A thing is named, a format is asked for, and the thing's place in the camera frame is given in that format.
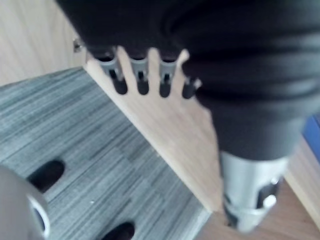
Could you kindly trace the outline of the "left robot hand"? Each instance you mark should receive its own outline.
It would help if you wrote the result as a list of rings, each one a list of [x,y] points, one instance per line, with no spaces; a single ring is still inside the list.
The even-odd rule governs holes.
[[[59,0],[100,61],[123,47],[141,61],[159,51],[163,85],[182,50],[183,73],[212,117],[220,153],[223,208],[240,233],[277,202],[307,119],[320,110],[317,0]]]

